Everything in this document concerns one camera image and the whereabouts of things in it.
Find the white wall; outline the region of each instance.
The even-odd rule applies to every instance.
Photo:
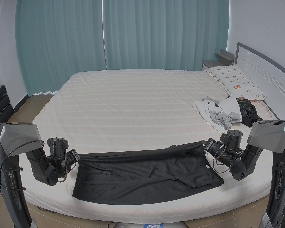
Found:
[[[230,0],[227,51],[247,45],[285,67],[285,0]]]
[[[0,0],[0,84],[13,108],[27,94],[19,66],[15,39],[17,0]]]

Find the headboard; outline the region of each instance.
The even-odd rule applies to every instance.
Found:
[[[264,102],[285,120],[285,68],[260,52],[237,43],[235,64],[266,95]]]

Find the pillowcase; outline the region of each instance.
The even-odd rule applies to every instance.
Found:
[[[266,97],[237,65],[215,66],[205,71],[216,78],[218,82],[221,82],[232,97],[244,97],[248,100],[264,100]]]

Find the black garment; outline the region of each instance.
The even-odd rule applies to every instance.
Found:
[[[101,204],[176,200],[222,185],[201,142],[142,150],[81,154],[73,197]]]
[[[257,111],[254,105],[251,104],[251,102],[247,99],[239,100],[237,99],[237,102],[239,104],[239,108],[241,110],[241,116],[242,116],[242,124],[252,127],[253,123],[262,120],[257,115]]]

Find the curtain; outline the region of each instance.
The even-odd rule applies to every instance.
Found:
[[[226,49],[229,0],[103,0],[108,70],[201,70]]]
[[[29,96],[56,91],[77,72],[106,70],[101,0],[18,0],[15,32]]]

